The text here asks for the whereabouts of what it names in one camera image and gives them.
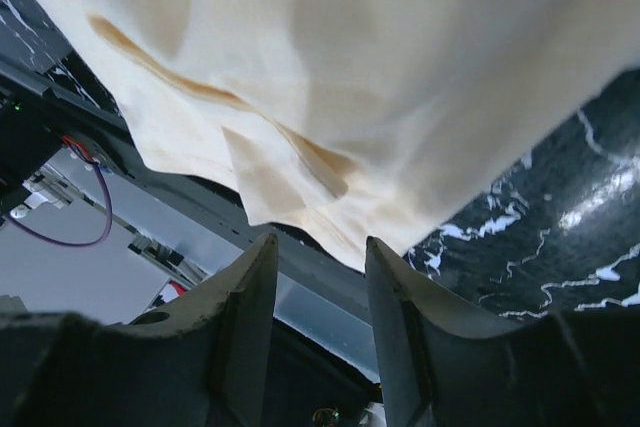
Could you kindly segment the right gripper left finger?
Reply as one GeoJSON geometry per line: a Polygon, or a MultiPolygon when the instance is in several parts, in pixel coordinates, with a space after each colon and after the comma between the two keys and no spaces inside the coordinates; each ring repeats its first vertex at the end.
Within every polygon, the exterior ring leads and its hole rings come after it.
{"type": "Polygon", "coordinates": [[[278,242],[130,324],[76,313],[1,318],[5,426],[257,426],[278,242]]]}

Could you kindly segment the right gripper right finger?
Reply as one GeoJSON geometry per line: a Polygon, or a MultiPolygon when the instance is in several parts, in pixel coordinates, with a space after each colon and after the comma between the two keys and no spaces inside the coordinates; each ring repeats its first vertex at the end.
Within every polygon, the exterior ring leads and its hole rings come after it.
{"type": "Polygon", "coordinates": [[[366,283],[390,426],[635,426],[637,308],[496,316],[372,237],[366,283]]]}

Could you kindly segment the peach t shirt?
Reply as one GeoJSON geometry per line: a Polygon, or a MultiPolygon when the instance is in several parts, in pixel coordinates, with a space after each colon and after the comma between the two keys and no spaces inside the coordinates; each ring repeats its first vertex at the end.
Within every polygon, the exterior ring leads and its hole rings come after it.
{"type": "Polygon", "coordinates": [[[639,0],[37,0],[153,170],[362,269],[441,223],[639,56],[639,0]]]}

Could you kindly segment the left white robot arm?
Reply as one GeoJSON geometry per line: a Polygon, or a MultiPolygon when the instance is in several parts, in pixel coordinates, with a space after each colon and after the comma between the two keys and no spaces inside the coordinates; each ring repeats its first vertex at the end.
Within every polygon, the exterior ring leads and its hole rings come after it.
{"type": "Polygon", "coordinates": [[[64,144],[57,106],[48,99],[1,91],[1,216],[21,219],[49,203],[70,198],[56,185],[47,162],[64,144]]]}

